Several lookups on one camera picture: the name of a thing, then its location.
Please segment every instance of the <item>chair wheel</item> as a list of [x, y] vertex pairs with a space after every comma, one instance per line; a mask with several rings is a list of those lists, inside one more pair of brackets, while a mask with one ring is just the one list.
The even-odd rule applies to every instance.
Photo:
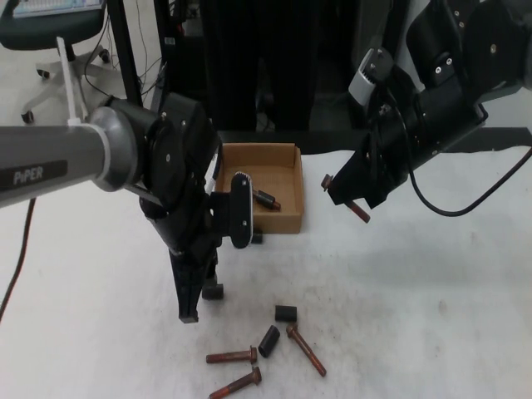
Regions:
[[108, 64], [109, 62], [111, 62], [111, 56], [109, 55], [109, 50], [107, 49], [100, 51], [100, 54], [98, 54], [98, 56], [101, 58], [104, 64]]
[[42, 79], [50, 79], [50, 72], [49, 71], [43, 71], [42, 69], [37, 69], [37, 74]]
[[22, 117], [22, 120], [24, 121], [24, 123], [27, 124], [27, 125], [29, 125], [29, 124], [31, 124], [31, 123], [33, 123], [35, 121], [35, 119], [33, 118], [33, 112], [31, 112], [31, 111], [28, 111], [25, 114], [22, 114], [21, 117]]

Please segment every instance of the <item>screw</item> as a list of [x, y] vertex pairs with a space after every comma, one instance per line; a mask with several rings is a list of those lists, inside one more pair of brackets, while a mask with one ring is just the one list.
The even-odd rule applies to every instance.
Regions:
[[207, 363], [226, 363], [226, 362], [242, 362], [249, 360], [251, 363], [257, 362], [257, 348], [249, 347], [248, 351], [216, 353], [214, 355], [207, 355]]
[[223, 387], [214, 393], [211, 393], [209, 399], [221, 399], [222, 397], [226, 397], [242, 388], [246, 388], [248, 385], [258, 385], [262, 380], [263, 377], [260, 374], [260, 369], [258, 367], [253, 367], [253, 371], [250, 374], [235, 382], [231, 382], [228, 386]]
[[[369, 153], [366, 154], [366, 158], [369, 160]], [[323, 191], [327, 191], [329, 186], [331, 185], [331, 182], [333, 181], [333, 177], [331, 175], [325, 175], [322, 181], [322, 187]], [[356, 216], [358, 216], [360, 219], [362, 219], [366, 224], [369, 223], [369, 221], [372, 219], [372, 217], [367, 214], [367, 212], [362, 209], [360, 206], [355, 204], [354, 201], [346, 202], [345, 204], [350, 210], [352, 210]]]
[[303, 350], [305, 355], [307, 355], [310, 362], [313, 364], [314, 367], [316, 367], [316, 370], [318, 370], [319, 375], [325, 377], [325, 374], [327, 374], [327, 370], [325, 370], [325, 367], [318, 360], [316, 355], [314, 355], [313, 350], [299, 334], [298, 324], [290, 324], [288, 327], [286, 327], [286, 333], [288, 334], [288, 338], [293, 338], [293, 340], [298, 343], [299, 347]]
[[331, 185], [331, 182], [333, 181], [333, 177], [331, 175], [325, 175], [322, 181], [322, 187], [323, 191], [327, 191], [329, 188], [329, 185]]
[[364, 221], [365, 224], [368, 224], [372, 217], [367, 214], [367, 212], [358, 206], [354, 201], [346, 202], [346, 206], [353, 211], [353, 213]]

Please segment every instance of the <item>robotic arm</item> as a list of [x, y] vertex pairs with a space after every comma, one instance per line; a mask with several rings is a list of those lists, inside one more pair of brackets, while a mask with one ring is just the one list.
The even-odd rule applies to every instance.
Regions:
[[180, 97], [181, 124], [110, 98], [78, 126], [0, 127], [0, 206], [93, 180], [105, 191], [140, 196], [140, 207], [168, 246], [184, 323], [198, 321], [202, 288], [216, 280], [216, 249], [230, 236], [246, 247], [253, 232], [252, 187], [204, 191], [219, 138], [203, 108]]
[[531, 13], [526, 0], [431, 0], [406, 36], [422, 92], [386, 50], [370, 50], [350, 87], [368, 132], [330, 183], [333, 202], [378, 206], [414, 169], [482, 126], [483, 101], [532, 90]]

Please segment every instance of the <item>bolt head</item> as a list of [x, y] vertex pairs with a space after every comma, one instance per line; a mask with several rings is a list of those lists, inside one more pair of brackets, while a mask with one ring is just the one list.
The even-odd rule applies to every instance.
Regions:
[[257, 348], [249, 347], [249, 361], [252, 363], [257, 362]]
[[327, 191], [329, 188], [329, 185], [331, 185], [331, 181], [333, 180], [333, 177], [330, 175], [325, 175], [322, 181], [322, 188], [323, 191]]
[[289, 326], [287, 326], [286, 327], [286, 333], [288, 334], [288, 338], [293, 337], [293, 334], [295, 332], [297, 332], [297, 330], [298, 330], [298, 324], [297, 323], [290, 324]]
[[260, 374], [260, 368], [253, 367], [253, 382], [258, 385], [263, 380], [263, 376]]

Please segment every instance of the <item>office chair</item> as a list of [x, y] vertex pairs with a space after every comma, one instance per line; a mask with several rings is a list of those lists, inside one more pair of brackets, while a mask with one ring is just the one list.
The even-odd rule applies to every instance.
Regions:
[[[73, 12], [70, 14], [51, 15], [45, 17], [13, 18], [12, 10], [19, 0], [7, 0], [6, 7], [0, 17], [0, 43], [9, 50], [35, 51], [57, 48], [57, 37], [62, 37], [66, 44], [68, 65], [76, 101], [81, 107], [83, 120], [88, 117], [85, 97], [81, 89], [81, 77], [85, 74], [96, 77], [100, 73], [116, 74], [91, 63], [101, 58], [104, 63], [110, 62], [109, 52], [99, 45], [94, 52], [76, 56], [72, 45], [90, 39], [101, 32], [105, 19], [105, 8], [95, 11]], [[65, 78], [61, 61], [39, 63], [37, 74], [46, 80], [43, 90], [26, 102], [22, 108], [22, 120], [29, 124], [34, 122], [32, 108], [43, 103], [50, 96], [58, 93], [64, 86]]]

